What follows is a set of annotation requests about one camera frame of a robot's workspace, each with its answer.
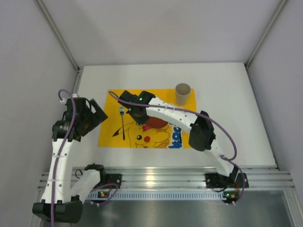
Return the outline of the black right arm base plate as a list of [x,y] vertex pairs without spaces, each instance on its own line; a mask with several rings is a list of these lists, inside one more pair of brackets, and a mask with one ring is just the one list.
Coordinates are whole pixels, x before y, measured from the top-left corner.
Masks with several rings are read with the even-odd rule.
[[205,174],[206,187],[209,189],[227,189],[236,188],[237,186],[244,188],[249,188],[249,183],[247,180],[247,175],[244,174],[245,179],[243,179],[241,174],[236,174],[234,176],[223,176],[217,173]]

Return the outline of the blue metallic fork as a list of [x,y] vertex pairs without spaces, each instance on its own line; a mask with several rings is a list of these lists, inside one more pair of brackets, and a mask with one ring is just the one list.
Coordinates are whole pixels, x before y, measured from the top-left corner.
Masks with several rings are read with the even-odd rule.
[[119,113],[121,115],[121,121],[122,121],[122,130],[123,130],[123,140],[125,140],[125,128],[124,128],[124,108],[122,106],[119,107]]

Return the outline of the red-orange plate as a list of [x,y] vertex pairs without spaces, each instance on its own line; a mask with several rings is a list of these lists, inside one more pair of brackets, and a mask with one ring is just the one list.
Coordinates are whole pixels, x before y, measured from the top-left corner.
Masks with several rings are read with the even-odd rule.
[[160,129],[165,127],[168,124],[167,121],[164,121],[160,118],[156,118],[156,117],[150,117],[148,119],[148,121],[145,123],[145,125],[155,128],[155,129]]

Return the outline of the beige paper cup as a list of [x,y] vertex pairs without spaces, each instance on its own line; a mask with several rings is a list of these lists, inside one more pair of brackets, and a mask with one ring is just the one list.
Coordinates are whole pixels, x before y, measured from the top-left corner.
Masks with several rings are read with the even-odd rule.
[[176,103],[179,106],[184,106],[190,96],[191,87],[186,83],[179,83],[175,87]]

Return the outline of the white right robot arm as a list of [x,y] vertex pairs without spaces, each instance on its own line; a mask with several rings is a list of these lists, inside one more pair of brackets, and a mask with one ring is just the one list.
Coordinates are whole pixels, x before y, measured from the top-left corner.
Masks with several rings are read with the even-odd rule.
[[117,97],[117,100],[127,109],[127,113],[143,132],[150,129],[161,129],[171,123],[188,133],[189,146],[205,153],[216,168],[215,174],[205,175],[207,188],[248,187],[246,175],[233,163],[237,150],[234,150],[232,158],[227,158],[224,155],[216,140],[214,126],[221,129],[230,140],[233,148],[236,148],[234,140],[219,123],[209,117],[207,112],[197,113],[170,105],[147,91],[135,95],[125,90]]

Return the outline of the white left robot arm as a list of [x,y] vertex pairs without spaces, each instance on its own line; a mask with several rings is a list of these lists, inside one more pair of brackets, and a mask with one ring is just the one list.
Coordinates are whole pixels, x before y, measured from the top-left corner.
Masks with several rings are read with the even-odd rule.
[[66,111],[52,127],[53,151],[49,176],[41,200],[32,207],[34,215],[52,225],[78,223],[87,196],[96,186],[106,183],[103,165],[88,164],[75,185],[71,185],[71,175],[73,158],[81,139],[105,121],[107,115],[94,99],[74,94],[60,101],[66,105]]

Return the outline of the yellow Pikachu cloth placemat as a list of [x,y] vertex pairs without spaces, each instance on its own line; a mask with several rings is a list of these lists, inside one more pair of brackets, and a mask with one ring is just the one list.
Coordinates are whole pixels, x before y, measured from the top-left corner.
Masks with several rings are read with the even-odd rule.
[[[167,124],[160,129],[138,125],[129,115],[124,114],[125,140],[119,107],[121,105],[110,94],[104,106],[108,118],[101,124],[98,138],[99,147],[112,148],[180,148],[179,127]],[[182,130],[182,147],[190,148],[189,134]]]

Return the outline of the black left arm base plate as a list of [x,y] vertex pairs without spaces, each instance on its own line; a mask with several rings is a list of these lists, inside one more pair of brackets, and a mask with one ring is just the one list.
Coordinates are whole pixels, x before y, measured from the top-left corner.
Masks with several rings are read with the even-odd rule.
[[104,185],[104,188],[115,188],[114,184],[118,186],[120,189],[122,183],[122,175],[121,174],[103,174],[100,178],[100,182],[96,184],[93,189],[101,189],[101,186]]

